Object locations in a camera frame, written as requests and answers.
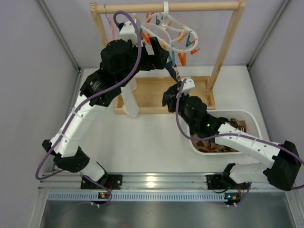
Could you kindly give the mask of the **dark navy sock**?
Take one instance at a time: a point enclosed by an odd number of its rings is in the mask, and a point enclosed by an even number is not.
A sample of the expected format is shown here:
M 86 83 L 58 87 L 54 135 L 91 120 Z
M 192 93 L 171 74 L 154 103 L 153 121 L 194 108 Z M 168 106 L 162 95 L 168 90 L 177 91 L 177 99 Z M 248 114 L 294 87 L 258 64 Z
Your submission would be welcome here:
M 174 64 L 172 61 L 167 62 L 165 69 L 169 72 L 170 76 L 176 81 L 181 80 L 181 76 L 179 74 L 177 65 Z

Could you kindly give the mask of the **white plastic clip hanger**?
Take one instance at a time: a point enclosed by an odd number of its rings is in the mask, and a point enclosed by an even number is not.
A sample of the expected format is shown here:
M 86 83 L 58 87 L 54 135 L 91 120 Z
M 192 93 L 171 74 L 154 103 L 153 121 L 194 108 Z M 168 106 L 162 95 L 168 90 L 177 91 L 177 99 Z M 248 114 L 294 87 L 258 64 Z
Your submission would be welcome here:
M 169 14 L 169 3 L 163 3 L 163 12 L 147 13 L 141 24 L 142 37 L 156 37 L 161 47 L 178 54 L 195 54 L 200 50 L 197 33 Z

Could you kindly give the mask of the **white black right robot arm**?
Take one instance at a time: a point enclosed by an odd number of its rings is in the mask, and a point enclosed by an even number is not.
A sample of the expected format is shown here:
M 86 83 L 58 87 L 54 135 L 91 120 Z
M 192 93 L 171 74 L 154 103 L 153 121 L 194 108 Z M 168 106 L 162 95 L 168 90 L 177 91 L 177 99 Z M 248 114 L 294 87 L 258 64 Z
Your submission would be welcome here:
M 190 135 L 180 132 L 191 141 L 208 141 L 223 145 L 254 158 L 252 164 L 229 163 L 221 173 L 221 181 L 227 186 L 244 182 L 267 182 L 290 191 L 304 161 L 299 158 L 296 146 L 289 141 L 283 144 L 265 141 L 245 133 L 224 119 L 207 112 L 207 106 L 197 96 L 189 93 L 195 85 L 192 80 L 179 81 L 164 92 L 162 106 L 175 113 L 180 128 L 182 118 L 190 129 Z

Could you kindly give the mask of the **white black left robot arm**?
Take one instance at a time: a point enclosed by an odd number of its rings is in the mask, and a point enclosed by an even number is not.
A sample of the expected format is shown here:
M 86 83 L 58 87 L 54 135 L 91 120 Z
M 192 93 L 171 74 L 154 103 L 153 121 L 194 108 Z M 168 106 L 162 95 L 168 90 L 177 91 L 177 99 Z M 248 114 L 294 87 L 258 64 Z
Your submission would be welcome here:
M 68 118 L 51 140 L 44 140 L 43 148 L 54 156 L 55 165 L 72 173 L 80 173 L 94 182 L 105 185 L 106 170 L 87 156 L 80 142 L 91 124 L 111 102 L 121 94 L 139 71 L 164 69 L 169 52 L 164 50 L 156 37 L 150 37 L 154 54 L 149 55 L 145 44 L 139 49 L 132 41 L 113 40 L 101 51 L 98 70 L 89 75 L 80 88 Z

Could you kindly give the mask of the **wooden clothes rack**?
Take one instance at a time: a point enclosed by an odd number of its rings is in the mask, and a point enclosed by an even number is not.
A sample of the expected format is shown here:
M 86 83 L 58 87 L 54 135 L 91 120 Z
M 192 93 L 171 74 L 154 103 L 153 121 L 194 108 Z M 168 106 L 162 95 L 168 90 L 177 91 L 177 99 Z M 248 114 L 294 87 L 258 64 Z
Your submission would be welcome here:
M 228 29 L 226 31 L 223 43 L 221 45 L 216 64 L 212 71 L 211 76 L 194 76 L 191 77 L 194 80 L 195 88 L 190 92 L 191 95 L 198 96 L 203 102 L 207 104 L 208 109 L 214 109 L 214 98 L 212 88 L 217 80 L 220 69 L 227 55 L 229 46 L 242 17 L 243 10 L 246 6 L 244 0 L 228 1 L 228 2 L 195 2 L 191 5 L 185 3 L 169 3 L 169 12 L 178 11 L 220 11 L 230 10 L 232 11 L 232 17 L 230 19 Z M 119 24 L 130 20 L 138 33 L 138 29 L 135 25 L 134 19 L 138 19 L 142 24 L 146 20 L 147 13 L 163 12 L 162 4 L 129 4 L 129 5 L 112 5 L 106 7 L 107 15 L 114 23 L 116 40 L 120 40 L 119 37 Z M 90 11 L 92 18 L 97 27 L 101 42 L 104 48 L 108 43 L 113 41 L 111 39 L 111 32 L 108 20 L 104 13 L 104 7 L 98 5 L 96 2 L 90 3 Z M 153 54 L 150 40 L 145 40 L 142 37 L 142 44 L 145 44 L 148 54 Z M 178 54 L 173 51 L 169 52 L 168 61 L 172 61 L 176 64 L 175 56 L 178 56 L 178 60 L 184 66 L 186 65 L 187 54 Z M 135 100 L 139 106 L 138 114 L 166 114 L 168 109 L 166 106 L 162 106 L 163 93 L 173 84 L 177 83 L 169 74 L 166 69 L 163 70 L 151 70 L 151 71 L 139 71 L 133 77 L 136 80 L 137 88 L 133 91 Z M 116 106 L 114 111 L 116 114 L 126 114 L 123 111 L 123 99 L 121 94 L 118 95 L 116 100 Z

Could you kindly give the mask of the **argyle patterned sock in basket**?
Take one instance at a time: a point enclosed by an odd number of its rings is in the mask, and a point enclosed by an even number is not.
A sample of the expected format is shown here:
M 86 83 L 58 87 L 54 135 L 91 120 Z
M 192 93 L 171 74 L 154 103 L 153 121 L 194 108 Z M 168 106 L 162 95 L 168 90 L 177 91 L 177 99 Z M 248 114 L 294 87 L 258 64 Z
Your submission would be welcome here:
M 229 123 L 231 126 L 241 130 L 242 132 L 247 132 L 247 124 L 245 120 L 239 120 L 236 118 L 224 118 L 220 117 L 221 120 L 225 121 L 226 123 Z M 237 150 L 216 144 L 214 142 L 210 141 L 191 141 L 194 148 L 199 151 L 199 153 L 228 153 L 228 152 L 238 152 Z

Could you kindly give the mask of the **white hanging cloth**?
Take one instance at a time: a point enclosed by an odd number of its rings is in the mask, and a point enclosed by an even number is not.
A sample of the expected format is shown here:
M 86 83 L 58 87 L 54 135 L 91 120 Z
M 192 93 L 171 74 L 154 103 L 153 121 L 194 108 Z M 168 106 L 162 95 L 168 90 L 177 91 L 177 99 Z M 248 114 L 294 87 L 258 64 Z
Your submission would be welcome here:
M 123 99 L 123 111 L 131 118 L 135 118 L 139 113 L 139 106 L 133 95 L 133 91 L 137 88 L 135 78 L 133 78 L 125 87 L 121 88 L 121 96 Z

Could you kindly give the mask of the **white perforated plastic basket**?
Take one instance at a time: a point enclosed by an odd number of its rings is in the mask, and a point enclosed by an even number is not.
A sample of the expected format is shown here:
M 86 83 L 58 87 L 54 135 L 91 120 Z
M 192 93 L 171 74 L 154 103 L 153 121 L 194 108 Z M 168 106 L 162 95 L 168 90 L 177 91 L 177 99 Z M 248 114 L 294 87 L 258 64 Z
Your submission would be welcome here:
M 209 114 L 211 114 L 214 117 L 224 117 L 227 119 L 230 118 L 236 118 L 239 120 L 245 120 L 246 124 L 247 124 L 247 132 L 248 134 L 254 136 L 254 137 L 261 137 L 261 131 L 260 128 L 258 126 L 258 123 L 255 119 L 255 117 L 244 110 L 211 110 L 209 111 Z M 197 151 L 194 146 L 192 145 L 191 141 L 189 141 L 190 147 L 191 149 L 199 154 L 199 155 L 206 155 L 206 156 L 220 156 L 220 155 L 237 155 L 237 154 L 241 154 L 241 152 L 228 152 L 228 153 L 199 153 L 199 151 Z

